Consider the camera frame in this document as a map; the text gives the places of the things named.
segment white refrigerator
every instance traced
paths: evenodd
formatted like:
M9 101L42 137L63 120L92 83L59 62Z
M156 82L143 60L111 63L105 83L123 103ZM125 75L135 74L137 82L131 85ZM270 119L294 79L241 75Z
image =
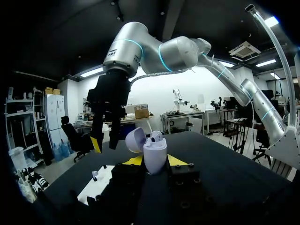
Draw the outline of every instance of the white refrigerator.
M46 120L51 145L59 145L61 140L67 143L68 137L61 128L61 118L65 116L64 97L62 95L46 95Z

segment office chair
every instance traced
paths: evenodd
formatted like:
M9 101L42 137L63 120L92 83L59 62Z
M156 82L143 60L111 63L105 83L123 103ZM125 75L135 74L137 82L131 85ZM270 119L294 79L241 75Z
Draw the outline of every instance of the office chair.
M264 157L264 158L268 159L269 166L271 166L271 158L270 158L270 156L265 154L267 148L270 146L269 136L268 136L267 131L257 130L256 141L261 143L261 145L259 146L260 147L259 149L253 149L253 155L256 155L256 156L252 160L256 161L257 159Z
M80 156L85 156L85 154L89 153L91 150L94 149L94 146L90 139L90 135L81 135L77 133L73 125L69 123L68 116L63 116L61 118L61 124L61 128L66 133L70 141L72 150L78 152L77 156L74 158L74 162L76 162L76 159Z

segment ceiling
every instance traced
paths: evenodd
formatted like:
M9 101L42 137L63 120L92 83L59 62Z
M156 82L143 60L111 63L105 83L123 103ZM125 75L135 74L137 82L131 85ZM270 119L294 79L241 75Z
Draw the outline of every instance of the ceiling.
M212 44L210 55L237 64L233 69L246 66L254 75L266 70L281 68L274 46L255 23L245 7L250 0L120 0L124 21L118 21L117 5L112 0L60 0L49 6L39 6L39 11L29 5L23 21L22 33L14 37L18 48L14 52L13 70L61 79L100 65L114 37L127 22L144 23L149 33L166 41L178 36L204 38ZM255 4L264 18L272 15ZM295 46L284 34L280 25L272 28L287 55L291 66ZM258 48L260 57L246 62L230 58L228 51L244 41ZM277 63L264 67L256 64L271 59Z
M296 67L290 67L291 73L292 73L292 77L296 78L297 74L296 74ZM257 77L259 79L265 80L265 81L271 81L274 80L274 77L270 75L270 73L275 73L280 79L285 79L285 72L283 70L283 68L281 69L276 69L276 70L271 70L268 72L263 72L262 74L257 75Z

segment yellow marker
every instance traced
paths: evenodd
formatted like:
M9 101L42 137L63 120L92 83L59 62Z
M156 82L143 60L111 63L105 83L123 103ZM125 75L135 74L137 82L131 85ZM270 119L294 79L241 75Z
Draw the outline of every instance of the yellow marker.
M175 158L174 156L171 156L168 154L168 160L169 160L169 164L170 166L174 166L174 165L188 165L187 163Z
M124 164L124 165L131 165L131 164L133 164L133 165L141 165L142 160L143 160L143 154L141 154L141 155L139 155L139 156L137 156L135 158L131 158L130 160L128 160L127 162L122 163L122 164Z
M94 149L96 153L101 153L101 149L99 148L98 142L96 138L90 137L90 139L92 140L92 143L94 145Z

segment wireless earbud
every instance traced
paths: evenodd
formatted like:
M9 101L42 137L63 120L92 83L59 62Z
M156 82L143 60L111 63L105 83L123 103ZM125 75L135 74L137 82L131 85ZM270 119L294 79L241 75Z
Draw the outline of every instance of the wireless earbud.
M159 142L163 139L163 134L160 131L155 130L150 134L150 138L152 142Z

